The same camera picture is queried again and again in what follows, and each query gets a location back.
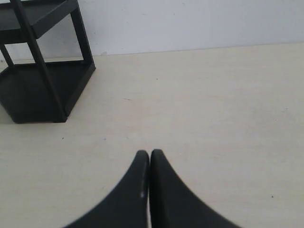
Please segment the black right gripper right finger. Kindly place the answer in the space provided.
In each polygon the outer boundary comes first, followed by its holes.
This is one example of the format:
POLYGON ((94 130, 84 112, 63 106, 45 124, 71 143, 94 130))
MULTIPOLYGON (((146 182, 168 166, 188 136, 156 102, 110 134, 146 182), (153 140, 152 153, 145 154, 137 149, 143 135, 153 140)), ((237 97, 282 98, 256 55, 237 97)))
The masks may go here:
POLYGON ((154 149, 150 164, 153 228, 237 228, 201 201, 181 180, 164 152, 154 149))

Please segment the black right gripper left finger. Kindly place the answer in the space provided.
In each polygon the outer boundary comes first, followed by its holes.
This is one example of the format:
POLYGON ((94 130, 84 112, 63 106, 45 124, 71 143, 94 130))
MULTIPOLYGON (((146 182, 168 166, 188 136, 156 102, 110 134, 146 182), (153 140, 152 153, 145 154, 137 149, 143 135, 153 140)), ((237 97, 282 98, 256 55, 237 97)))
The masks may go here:
POLYGON ((139 150, 113 190, 68 228, 146 228, 149 155, 139 150))

